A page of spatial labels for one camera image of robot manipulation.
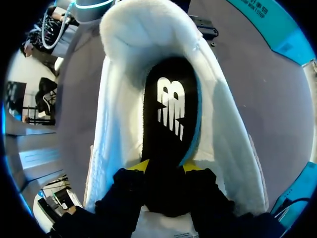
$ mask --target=table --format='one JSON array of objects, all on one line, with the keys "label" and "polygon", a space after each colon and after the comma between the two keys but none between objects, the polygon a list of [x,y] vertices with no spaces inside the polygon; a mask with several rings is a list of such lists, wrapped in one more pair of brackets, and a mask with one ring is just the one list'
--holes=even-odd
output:
[{"label": "table", "polygon": [[[192,0],[189,14],[210,19],[215,51],[255,144],[272,207],[312,152],[314,112],[303,69],[272,52],[260,33],[225,0]],[[57,134],[62,162],[83,202],[105,57],[98,23],[80,26],[58,86]]]}]

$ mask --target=yellow tab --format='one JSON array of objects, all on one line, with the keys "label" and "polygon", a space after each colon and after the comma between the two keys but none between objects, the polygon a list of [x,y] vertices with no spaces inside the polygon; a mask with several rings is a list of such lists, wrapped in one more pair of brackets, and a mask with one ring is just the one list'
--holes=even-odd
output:
[{"label": "yellow tab", "polygon": [[[149,160],[145,160],[145,161],[143,161],[141,163],[138,163],[135,166],[132,166],[132,167],[128,168],[128,170],[139,170],[139,171],[145,172],[145,170],[147,169],[148,163],[149,163]],[[196,165],[194,165],[192,163],[184,164],[183,168],[184,168],[185,172],[191,171],[191,170],[202,170],[201,168],[199,168],[198,166],[196,166]]]},{"label": "yellow tab", "polygon": [[191,171],[191,170],[202,170],[201,168],[199,168],[198,166],[192,164],[192,163],[186,163],[183,165],[183,168],[185,170],[185,172]]},{"label": "yellow tab", "polygon": [[130,168],[127,168],[128,170],[139,170],[139,171],[143,171],[145,172],[147,166],[148,166],[148,163],[149,163],[149,160],[145,160],[141,163],[138,163],[137,165],[135,166],[132,166]]}]

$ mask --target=teal sign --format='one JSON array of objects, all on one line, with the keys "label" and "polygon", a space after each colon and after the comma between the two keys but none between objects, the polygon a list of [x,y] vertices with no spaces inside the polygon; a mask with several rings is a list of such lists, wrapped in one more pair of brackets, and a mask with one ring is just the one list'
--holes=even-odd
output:
[{"label": "teal sign", "polygon": [[262,34],[270,48],[303,65],[315,58],[311,45],[293,18],[274,0],[227,0]]}]

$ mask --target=white logo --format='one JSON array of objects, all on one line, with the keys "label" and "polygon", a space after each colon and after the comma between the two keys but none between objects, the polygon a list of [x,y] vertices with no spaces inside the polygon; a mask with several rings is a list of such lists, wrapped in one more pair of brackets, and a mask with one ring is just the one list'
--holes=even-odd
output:
[{"label": "white logo", "polygon": [[161,113],[163,112],[163,124],[167,126],[167,115],[169,114],[169,129],[173,131],[175,125],[175,134],[179,139],[183,139],[184,126],[177,119],[185,117],[185,91],[182,84],[178,81],[172,83],[167,78],[158,80],[158,102],[162,103],[166,108],[158,109],[158,121],[160,122]]}]

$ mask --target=shoe insole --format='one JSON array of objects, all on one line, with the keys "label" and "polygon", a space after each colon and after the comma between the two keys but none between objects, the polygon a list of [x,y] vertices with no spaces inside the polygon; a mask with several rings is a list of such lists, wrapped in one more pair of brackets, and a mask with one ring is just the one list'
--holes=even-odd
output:
[{"label": "shoe insole", "polygon": [[200,129],[194,69],[185,58],[168,58],[150,71],[144,94],[142,161],[183,165],[193,153]]},{"label": "shoe insole", "polygon": [[194,70],[184,58],[165,59],[148,75],[144,95],[142,161],[145,205],[177,217],[189,212],[185,171],[179,165],[193,153],[201,121]]}]

